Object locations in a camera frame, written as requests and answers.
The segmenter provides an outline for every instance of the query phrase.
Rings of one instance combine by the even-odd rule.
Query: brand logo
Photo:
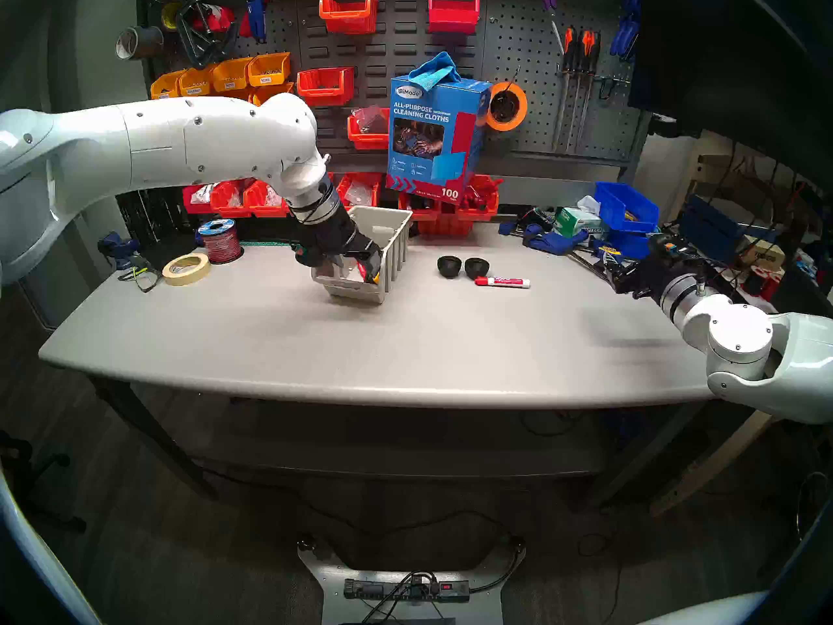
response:
[[[410,84],[403,84],[397,87],[397,96],[402,98],[422,98],[422,90]]]

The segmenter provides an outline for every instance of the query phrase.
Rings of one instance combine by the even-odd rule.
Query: cardboard box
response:
[[[605,234],[605,223],[598,215],[586,213],[577,207],[563,207],[556,216],[555,226],[564,237],[573,237],[581,230],[599,239]]]
[[[757,266],[763,268],[765,271],[778,271],[784,263],[784,252],[775,244],[760,240],[754,247],[751,244],[755,241],[754,237],[744,235],[746,245],[750,246],[749,250],[743,253],[741,262],[746,266]]]
[[[459,204],[480,156],[490,87],[463,79],[426,92],[393,78],[387,187]]]

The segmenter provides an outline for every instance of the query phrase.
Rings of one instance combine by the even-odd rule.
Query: screwdriver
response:
[[[558,126],[556,128],[555,147],[558,149],[558,139],[561,137],[561,126],[564,123],[564,109],[567,106],[567,92],[570,91],[570,78],[572,73],[576,71],[578,59],[576,30],[573,27],[567,28],[564,33],[564,90],[561,92],[561,110],[558,113]]]
[[[591,31],[592,36],[592,44],[590,47],[590,52],[586,54],[582,60],[586,60],[586,69],[582,67],[587,72],[588,79],[587,79],[587,92],[584,98],[584,109],[581,112],[581,122],[578,126],[578,138],[576,139],[576,146],[573,147],[573,150],[578,147],[578,144],[581,142],[581,136],[584,134],[584,122],[587,119],[587,105],[590,104],[590,94],[593,91],[593,76],[595,76],[595,70],[599,66],[599,52],[601,51],[601,31]]]
[[[578,71],[579,75],[576,76],[576,97],[573,98],[573,108],[572,114],[570,115],[570,131],[567,133],[567,153],[570,153],[570,139],[572,137],[572,130],[576,124],[576,105],[578,104],[578,94],[581,90],[581,74],[580,72],[584,71],[586,59],[590,55],[590,49],[592,47],[592,37],[588,37],[589,35],[592,36],[592,31],[585,31],[583,28],[581,30],[581,35],[579,36],[576,44],[576,48],[574,50],[573,56],[573,70]]]

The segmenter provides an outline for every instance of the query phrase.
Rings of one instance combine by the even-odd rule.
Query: orange tape roll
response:
[[[526,117],[526,94],[514,82],[498,82],[491,88],[491,102],[485,113],[486,124],[499,132],[508,132]]]

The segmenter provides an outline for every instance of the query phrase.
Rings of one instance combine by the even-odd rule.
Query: green box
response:
[[[564,237],[573,237],[582,230],[590,235],[603,238],[605,225],[598,215],[586,213],[577,207],[563,207],[556,217],[556,230]]]

